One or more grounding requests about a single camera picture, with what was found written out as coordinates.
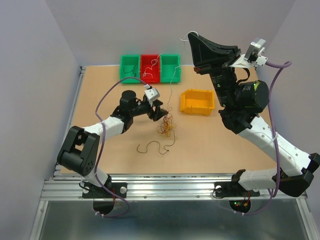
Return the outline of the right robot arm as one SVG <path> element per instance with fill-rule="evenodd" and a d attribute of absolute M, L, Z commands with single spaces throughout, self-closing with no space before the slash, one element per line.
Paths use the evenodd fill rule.
<path fill-rule="evenodd" d="M 261 113 L 270 108 L 272 91 L 264 81 L 239 80 L 235 73 L 237 68 L 248 71 L 256 66 L 271 66 L 264 56 L 265 40 L 252 41 L 246 53 L 242 53 L 237 46 L 214 43 L 194 31 L 187 37 L 194 71 L 210 76 L 224 126 L 276 162 L 275 168 L 238 170 L 229 181 L 218 184 L 216 195 L 241 197 L 251 191 L 269 189 L 299 197 L 311 185 L 320 166 L 320 156 L 300 150 L 263 119 Z"/>

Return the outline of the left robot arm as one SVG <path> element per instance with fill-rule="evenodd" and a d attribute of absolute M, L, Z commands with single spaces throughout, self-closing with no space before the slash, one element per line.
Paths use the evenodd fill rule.
<path fill-rule="evenodd" d="M 121 94 L 119 105 L 105 120 L 87 126 L 72 126 L 64 139 L 57 155 L 57 163 L 84 177 L 100 197 L 112 191 L 111 176 L 98 168 L 105 141 L 125 133 L 133 124 L 134 117 L 147 115 L 154 122 L 163 118 L 168 111 L 161 108 L 160 94 L 156 88 L 149 87 L 142 99 L 138 99 L 133 90 Z"/>

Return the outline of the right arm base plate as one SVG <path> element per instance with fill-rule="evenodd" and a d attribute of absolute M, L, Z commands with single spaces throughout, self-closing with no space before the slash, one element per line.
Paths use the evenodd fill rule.
<path fill-rule="evenodd" d="M 259 197 L 259 191 L 245 190 L 240 184 L 232 181 L 220 181 L 214 184 L 212 196 L 217 199 Z"/>

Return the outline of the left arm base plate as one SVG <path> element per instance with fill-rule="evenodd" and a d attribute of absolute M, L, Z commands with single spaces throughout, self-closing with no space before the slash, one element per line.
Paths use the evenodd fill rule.
<path fill-rule="evenodd" d="M 89 182 L 81 181 L 79 187 L 82 189 L 83 199 L 111 199 L 114 196 L 105 191 L 102 187 L 95 186 Z M 126 182 L 114 182 L 111 186 L 111 192 L 120 196 L 121 198 L 127 197 L 127 183 Z"/>

